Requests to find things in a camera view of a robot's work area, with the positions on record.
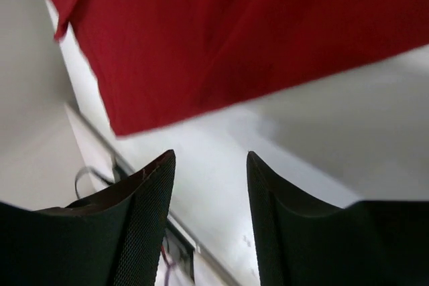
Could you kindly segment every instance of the cable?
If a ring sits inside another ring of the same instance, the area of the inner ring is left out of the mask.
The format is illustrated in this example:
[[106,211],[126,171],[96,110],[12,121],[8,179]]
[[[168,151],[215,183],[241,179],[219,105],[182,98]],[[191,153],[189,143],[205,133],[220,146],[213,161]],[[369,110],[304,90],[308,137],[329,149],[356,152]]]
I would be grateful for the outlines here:
[[76,197],[78,199],[81,199],[79,191],[78,191],[78,181],[81,179],[81,177],[85,174],[93,174],[95,175],[95,177],[97,179],[99,179],[100,181],[102,181],[104,184],[107,184],[108,186],[112,186],[113,182],[111,181],[112,179],[109,179],[107,177],[105,177],[103,174],[101,174],[100,172],[98,172],[95,168],[93,167],[83,167],[82,169],[80,169],[78,171],[78,173],[76,174],[76,177],[74,177],[74,192],[76,193]]
[[172,269],[176,266],[176,263],[174,261],[172,261],[171,263],[168,261],[164,246],[161,246],[161,255],[167,266],[166,276],[164,277],[164,286],[168,286],[168,282],[170,281],[170,273]]

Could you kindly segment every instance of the black cable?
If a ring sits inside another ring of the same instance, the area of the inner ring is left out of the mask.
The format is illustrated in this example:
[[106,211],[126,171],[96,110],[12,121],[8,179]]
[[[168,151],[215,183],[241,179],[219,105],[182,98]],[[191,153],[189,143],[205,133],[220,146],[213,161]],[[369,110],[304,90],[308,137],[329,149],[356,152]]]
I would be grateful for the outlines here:
[[95,177],[97,179],[99,179],[100,181],[102,181],[104,184],[107,184],[108,186],[112,186],[113,185],[112,179],[109,179],[109,178],[105,177],[103,174],[101,174],[100,172],[98,172],[95,168],[93,168],[93,167],[83,167],[82,169],[80,169],[78,171],[78,173],[76,174],[76,177],[74,177],[74,192],[76,193],[76,197],[78,199],[81,199],[79,191],[78,191],[78,181],[85,174],[93,174],[93,175],[95,175]]

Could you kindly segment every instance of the red cloth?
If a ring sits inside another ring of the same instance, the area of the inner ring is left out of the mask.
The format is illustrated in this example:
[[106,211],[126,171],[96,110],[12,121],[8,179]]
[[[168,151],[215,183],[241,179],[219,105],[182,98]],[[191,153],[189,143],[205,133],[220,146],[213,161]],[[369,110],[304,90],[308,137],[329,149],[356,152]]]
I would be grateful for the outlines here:
[[52,0],[117,135],[429,42],[429,0]]

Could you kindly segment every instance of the white wall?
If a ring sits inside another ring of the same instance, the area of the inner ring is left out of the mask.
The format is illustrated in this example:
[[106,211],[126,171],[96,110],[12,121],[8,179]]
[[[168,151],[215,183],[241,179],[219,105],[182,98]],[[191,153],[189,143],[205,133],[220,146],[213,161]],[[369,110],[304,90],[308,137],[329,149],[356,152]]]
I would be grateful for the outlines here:
[[75,199],[83,161],[64,110],[73,93],[49,15],[44,0],[0,0],[0,11],[0,200],[64,206]]

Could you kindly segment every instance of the black object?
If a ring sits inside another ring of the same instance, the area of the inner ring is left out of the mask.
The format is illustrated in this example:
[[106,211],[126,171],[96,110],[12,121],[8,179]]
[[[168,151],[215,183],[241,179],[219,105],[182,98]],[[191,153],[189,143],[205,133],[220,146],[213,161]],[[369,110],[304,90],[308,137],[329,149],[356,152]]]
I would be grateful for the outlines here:
[[0,285],[153,285],[175,165],[167,151],[66,208],[0,203]]
[[[124,180],[132,173],[132,169],[122,160],[114,158],[113,173],[116,181]],[[166,233],[162,244],[166,252],[171,256],[173,262],[177,264],[183,273],[194,281],[194,251],[195,248],[186,240],[182,233],[168,220]]]
[[276,174],[254,152],[247,180],[262,286],[429,285],[429,203],[340,209]]

